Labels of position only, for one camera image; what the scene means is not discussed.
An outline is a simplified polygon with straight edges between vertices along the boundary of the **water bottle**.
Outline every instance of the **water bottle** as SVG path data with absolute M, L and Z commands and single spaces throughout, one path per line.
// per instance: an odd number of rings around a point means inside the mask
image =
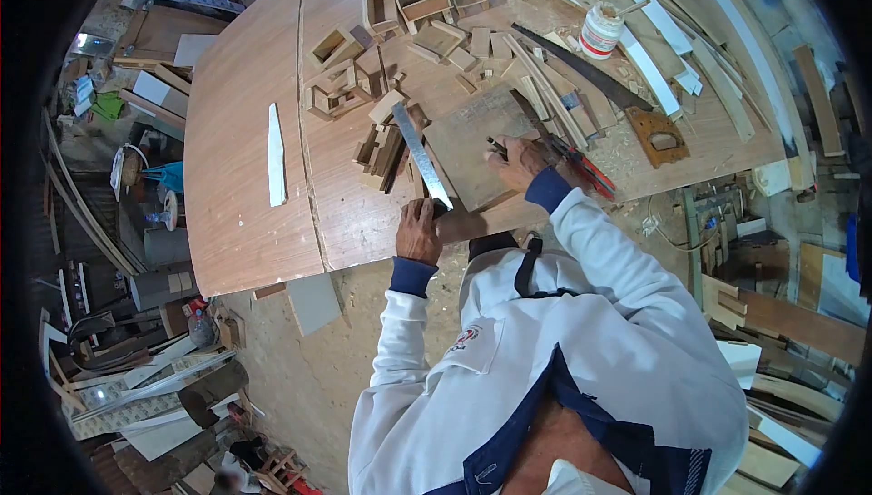
M 207 348 L 214 342 L 215 330 L 212 320 L 203 314 L 203 310 L 198 308 L 188 317 L 188 334 L 193 345 L 198 348 Z
M 173 219 L 173 215 L 169 213 L 169 211 L 148 213 L 146 215 L 146 220 L 150 223 L 166 223 Z

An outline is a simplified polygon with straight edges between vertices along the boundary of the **man's left hand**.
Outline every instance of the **man's left hand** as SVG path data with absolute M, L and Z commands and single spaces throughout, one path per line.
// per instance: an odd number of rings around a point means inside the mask
M 397 256 L 436 266 L 442 240 L 433 221 L 432 198 L 417 198 L 403 206 L 397 229 Z

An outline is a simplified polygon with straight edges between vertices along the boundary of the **wooden stool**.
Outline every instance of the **wooden stool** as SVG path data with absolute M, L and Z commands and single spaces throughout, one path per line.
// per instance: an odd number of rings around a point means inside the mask
M 287 495 L 294 482 L 302 478 L 302 475 L 309 469 L 307 466 L 298 470 L 292 460 L 295 455 L 297 455 L 297 450 L 291 450 L 284 457 L 280 450 L 273 451 L 267 457 L 263 467 L 260 470 L 255 470 L 256 478 L 263 480 L 267 484 L 267 489 L 280 493 L 280 495 Z

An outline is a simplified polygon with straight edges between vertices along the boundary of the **man's right hand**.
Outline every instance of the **man's right hand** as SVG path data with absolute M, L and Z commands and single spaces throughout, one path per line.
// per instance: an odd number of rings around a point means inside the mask
M 548 163 L 529 139 L 497 136 L 495 141 L 505 145 L 508 161 L 503 160 L 500 153 L 492 146 L 485 151 L 487 167 L 500 174 L 500 179 L 509 188 L 519 193 L 526 193 L 530 182 L 539 172 L 548 167 Z

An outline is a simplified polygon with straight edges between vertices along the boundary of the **wooden tabletop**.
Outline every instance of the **wooden tabletop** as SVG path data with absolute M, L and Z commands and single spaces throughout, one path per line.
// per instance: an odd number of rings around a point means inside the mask
M 578 26 L 583 15 L 560 0 L 490 0 L 491 9 L 457 21 L 510 30 L 517 21 L 540 34 Z M 400 207 L 414 196 L 396 180 L 391 194 L 360 184 L 352 162 L 365 139 L 372 108 L 326 123 L 299 111 L 298 85 L 318 74 L 301 57 L 337 24 L 366 40 L 361 67 L 377 81 L 374 43 L 360 27 L 360 0 L 257 0 L 202 55 L 194 73 L 185 130 L 185 201 L 197 283 L 205 296 L 262 287 L 324 271 L 378 261 L 394 254 Z M 382 45 L 388 76 L 406 73 L 401 89 L 436 121 L 468 101 L 454 80 L 458 69 L 409 52 L 409 35 Z M 499 76 L 505 64 L 486 61 Z M 596 63 L 625 84 L 644 85 L 616 50 Z M 618 67 L 632 72 L 624 78 Z M 480 64 L 467 77 L 474 80 Z M 743 144 L 723 105 L 702 79 L 696 113 L 679 124 L 691 157 L 654 170 L 625 119 L 591 142 L 590 159 L 617 188 L 616 201 L 648 196 L 784 158 L 775 137 L 748 109 L 756 135 Z M 487 87 L 485 83 L 477 84 Z M 277 104 L 284 141 L 288 201 L 269 207 L 268 107 Z M 446 242 L 471 239 L 544 220 L 547 214 L 521 196 L 484 213 L 450 213 L 441 219 Z

